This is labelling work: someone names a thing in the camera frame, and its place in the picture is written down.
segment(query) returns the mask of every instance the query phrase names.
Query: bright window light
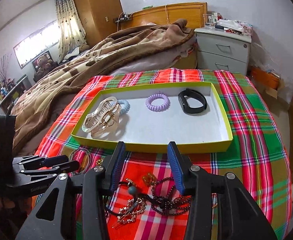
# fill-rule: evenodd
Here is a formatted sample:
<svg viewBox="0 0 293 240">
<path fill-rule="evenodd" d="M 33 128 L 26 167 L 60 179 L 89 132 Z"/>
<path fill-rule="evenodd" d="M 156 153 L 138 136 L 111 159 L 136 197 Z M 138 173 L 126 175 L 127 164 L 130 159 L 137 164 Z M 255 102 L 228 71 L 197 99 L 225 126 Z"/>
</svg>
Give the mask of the bright window light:
<svg viewBox="0 0 293 240">
<path fill-rule="evenodd" d="M 23 68 L 32 59 L 47 50 L 49 47 L 57 44 L 60 35 L 61 31 L 58 23 L 57 21 L 53 21 L 21 41 L 13 48 L 20 64 L 20 68 Z"/>
</svg>

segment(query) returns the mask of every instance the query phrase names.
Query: window frame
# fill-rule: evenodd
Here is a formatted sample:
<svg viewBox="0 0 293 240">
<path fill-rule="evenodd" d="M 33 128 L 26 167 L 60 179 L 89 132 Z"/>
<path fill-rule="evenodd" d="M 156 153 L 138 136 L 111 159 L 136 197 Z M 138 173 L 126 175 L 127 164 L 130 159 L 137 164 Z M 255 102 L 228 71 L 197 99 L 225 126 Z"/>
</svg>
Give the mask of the window frame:
<svg viewBox="0 0 293 240">
<path fill-rule="evenodd" d="M 43 49 L 38 55 L 36 55 L 34 58 L 32 58 L 32 59 L 30 59 L 29 61 L 27 61 L 27 62 L 26 62 L 25 64 L 23 64 L 22 66 L 21 66 L 21 64 L 20 64 L 20 62 L 19 62 L 19 59 L 18 59 L 18 57 L 17 57 L 17 54 L 16 54 L 16 52 L 15 52 L 15 48 L 16 48 L 17 46 L 19 46 L 20 43 L 23 42 L 24 40 L 26 40 L 27 38 L 32 38 L 32 37 L 36 36 L 37 34 L 41 33 L 46 27 L 48 27 L 48 26 L 51 25 L 51 24 L 54 24 L 55 22 L 58 22 L 58 20 L 53 20 L 52 22 L 49 22 L 47 25 L 43 26 L 42 28 L 40 28 L 40 29 L 36 30 L 35 32 L 31 33 L 29 36 L 25 37 L 22 41 L 20 41 L 17 45 L 15 45 L 15 46 L 13 47 L 13 51 L 14 51 L 15 57 L 16 57 L 16 59 L 17 59 L 17 61 L 18 61 L 18 64 L 19 64 L 19 66 L 20 66 L 21 69 L 23 69 L 27 64 L 29 64 L 29 63 L 32 62 L 34 59 L 36 59 L 41 53 L 43 53 L 44 51 L 46 51 L 46 50 L 52 48 L 54 45 L 58 44 L 59 41 L 60 41 L 60 39 L 59 39 L 56 43 L 52 44 L 51 46 L 49 46 L 49 47 L 47 47 L 47 48 L 44 48 L 44 49 Z"/>
</svg>

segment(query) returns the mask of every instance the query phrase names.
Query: drawer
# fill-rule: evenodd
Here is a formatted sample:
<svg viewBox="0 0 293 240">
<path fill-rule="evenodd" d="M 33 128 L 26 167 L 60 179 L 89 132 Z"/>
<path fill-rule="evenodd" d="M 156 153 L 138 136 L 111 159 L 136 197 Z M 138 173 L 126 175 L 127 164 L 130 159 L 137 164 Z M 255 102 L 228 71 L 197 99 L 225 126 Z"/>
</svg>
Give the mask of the drawer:
<svg viewBox="0 0 293 240">
<path fill-rule="evenodd" d="M 227 70 L 230 72 L 247 73 L 248 64 L 233 58 L 198 51 L 198 68 L 210 70 Z"/>
<path fill-rule="evenodd" d="M 248 62 L 251 44 L 213 34 L 197 33 L 199 51 L 218 54 Z"/>
</svg>

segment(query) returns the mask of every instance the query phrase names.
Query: curtain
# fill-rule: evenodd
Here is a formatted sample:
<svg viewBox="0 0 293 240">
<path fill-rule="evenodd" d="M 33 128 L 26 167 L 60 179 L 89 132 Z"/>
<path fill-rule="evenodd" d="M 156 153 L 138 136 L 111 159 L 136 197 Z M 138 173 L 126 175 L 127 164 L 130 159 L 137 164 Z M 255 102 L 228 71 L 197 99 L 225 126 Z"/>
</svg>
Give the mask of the curtain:
<svg viewBox="0 0 293 240">
<path fill-rule="evenodd" d="M 79 19 L 74 0 L 55 0 L 55 8 L 61 30 L 58 59 L 58 63 L 60 63 L 68 52 L 86 44 L 86 33 Z"/>
</svg>

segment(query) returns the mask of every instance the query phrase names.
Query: white nightstand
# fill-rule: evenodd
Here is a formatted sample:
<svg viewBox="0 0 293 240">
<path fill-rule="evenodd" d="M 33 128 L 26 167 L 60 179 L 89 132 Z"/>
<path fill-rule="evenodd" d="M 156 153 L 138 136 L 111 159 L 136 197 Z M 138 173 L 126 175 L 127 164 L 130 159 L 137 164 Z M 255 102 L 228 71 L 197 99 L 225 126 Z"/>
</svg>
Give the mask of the white nightstand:
<svg viewBox="0 0 293 240">
<path fill-rule="evenodd" d="M 227 70 L 246 75 L 251 37 L 219 29 L 195 29 L 199 44 L 198 68 Z"/>
</svg>

